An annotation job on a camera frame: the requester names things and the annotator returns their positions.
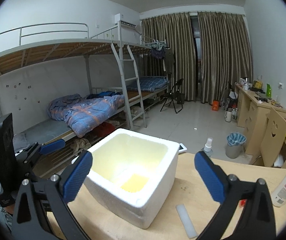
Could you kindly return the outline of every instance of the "plaid comforter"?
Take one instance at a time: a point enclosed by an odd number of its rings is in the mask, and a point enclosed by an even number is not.
[[[155,90],[164,88],[168,84],[166,77],[140,77],[140,87],[142,92],[155,92]],[[128,91],[138,91],[138,85],[134,81],[131,85],[127,86]]]
[[[47,112],[52,119],[66,122],[81,138],[112,117],[123,104],[123,95],[84,99],[75,94],[53,100]]]

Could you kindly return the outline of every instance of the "blue striped trash bag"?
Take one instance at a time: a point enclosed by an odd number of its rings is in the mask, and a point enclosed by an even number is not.
[[[227,137],[228,145],[231,146],[238,146],[243,145],[247,141],[247,138],[239,132],[230,133]]]

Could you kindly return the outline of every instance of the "folding chair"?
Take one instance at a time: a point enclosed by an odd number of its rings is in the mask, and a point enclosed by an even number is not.
[[[174,111],[175,111],[176,114],[179,113],[179,112],[183,109],[183,103],[182,103],[182,102],[181,102],[182,108],[181,108],[178,112],[176,111],[175,104],[174,104],[174,100],[176,100],[177,96],[180,95],[179,89],[180,89],[180,87],[182,86],[182,84],[183,84],[183,78],[179,79],[179,80],[173,85],[173,87],[172,87],[170,93],[165,93],[165,94],[163,95],[163,97],[166,98],[166,100],[165,100],[165,102],[164,102],[164,104],[163,104],[163,106],[162,106],[160,112],[162,111],[163,107],[166,105],[166,102],[168,101],[168,99],[171,99],[171,101],[170,101],[170,103],[169,103],[169,106],[171,105],[171,103],[173,103]]]

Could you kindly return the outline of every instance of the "green bottle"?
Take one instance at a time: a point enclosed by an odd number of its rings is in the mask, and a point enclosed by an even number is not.
[[[266,97],[271,98],[271,86],[269,84],[266,85]]]

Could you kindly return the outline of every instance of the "styrofoam box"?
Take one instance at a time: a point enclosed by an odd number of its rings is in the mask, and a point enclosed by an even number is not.
[[[88,149],[93,166],[84,185],[102,206],[146,229],[173,186],[178,150],[176,142],[118,129]]]

